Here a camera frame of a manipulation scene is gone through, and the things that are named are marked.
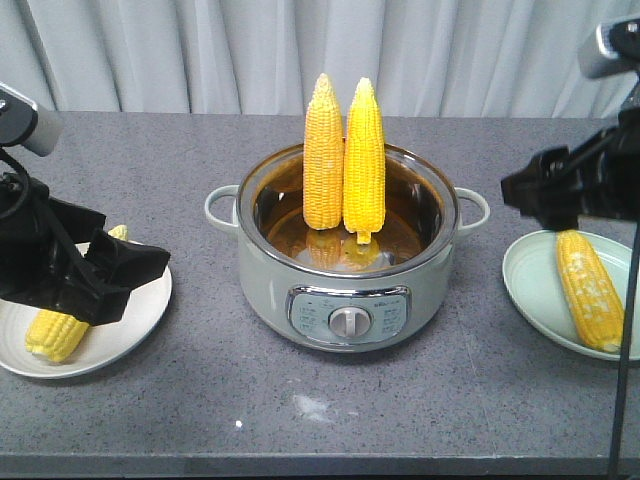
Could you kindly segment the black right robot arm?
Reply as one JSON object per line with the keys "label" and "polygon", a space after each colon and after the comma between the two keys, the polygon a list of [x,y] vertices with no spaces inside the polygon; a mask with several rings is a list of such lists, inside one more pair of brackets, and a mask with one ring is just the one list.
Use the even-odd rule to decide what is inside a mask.
{"label": "black right robot arm", "polygon": [[576,229],[580,216],[639,219],[639,88],[623,102],[615,126],[571,150],[541,151],[501,180],[503,201],[552,231]]}

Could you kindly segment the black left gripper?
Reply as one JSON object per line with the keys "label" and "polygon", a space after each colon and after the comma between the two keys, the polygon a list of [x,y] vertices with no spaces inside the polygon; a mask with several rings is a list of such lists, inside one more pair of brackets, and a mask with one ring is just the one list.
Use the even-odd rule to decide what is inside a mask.
{"label": "black left gripper", "polygon": [[[106,216],[49,196],[34,180],[1,177],[1,298],[72,315],[89,325],[119,322],[131,290],[160,278],[170,253],[102,230]],[[84,257],[79,243],[90,242]]]}

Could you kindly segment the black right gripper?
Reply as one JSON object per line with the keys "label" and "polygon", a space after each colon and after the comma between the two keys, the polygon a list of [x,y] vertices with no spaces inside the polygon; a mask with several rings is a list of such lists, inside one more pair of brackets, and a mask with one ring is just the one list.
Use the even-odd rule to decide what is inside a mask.
{"label": "black right gripper", "polygon": [[[562,189],[568,198],[533,192],[551,177],[561,160]],[[602,129],[574,149],[554,147],[535,153],[528,164],[501,182],[508,206],[536,219],[545,230],[577,229],[578,217],[639,219],[639,110],[618,115],[618,125]]]}

